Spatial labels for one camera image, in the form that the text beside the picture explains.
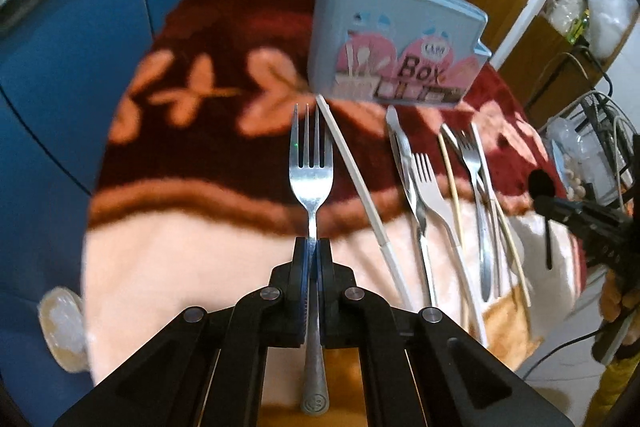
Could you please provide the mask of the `right hand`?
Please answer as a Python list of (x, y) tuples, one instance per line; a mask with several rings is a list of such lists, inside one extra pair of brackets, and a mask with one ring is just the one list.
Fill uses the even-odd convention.
[(605, 322), (611, 323), (620, 316), (623, 310), (631, 309), (631, 293), (623, 294), (618, 287), (616, 273), (608, 270), (600, 296), (600, 313)]

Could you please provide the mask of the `yellow sleeve forearm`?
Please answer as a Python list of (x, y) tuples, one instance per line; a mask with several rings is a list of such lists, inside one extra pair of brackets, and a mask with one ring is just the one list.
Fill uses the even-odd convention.
[(605, 367), (599, 388), (589, 403), (584, 420), (585, 427), (602, 425), (605, 416), (626, 389), (638, 364), (639, 355), (634, 355), (629, 359), (614, 359)]

